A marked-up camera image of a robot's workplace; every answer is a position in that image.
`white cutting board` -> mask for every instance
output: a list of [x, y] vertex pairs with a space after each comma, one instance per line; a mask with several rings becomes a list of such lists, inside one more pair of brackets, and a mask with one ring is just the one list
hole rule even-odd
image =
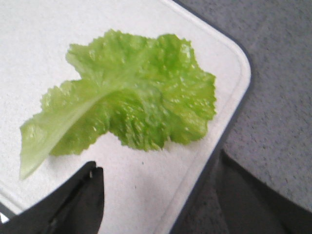
[[[249, 85], [242, 50], [170, 0], [0, 0], [0, 24], [0, 202], [20, 213], [95, 160], [105, 176], [99, 233], [168, 233]], [[19, 127], [40, 111], [49, 87], [79, 78], [65, 60], [69, 44], [88, 44], [111, 28], [192, 41], [201, 68], [217, 77], [217, 115], [208, 135], [146, 153], [106, 134], [80, 156], [49, 157], [20, 181]]]

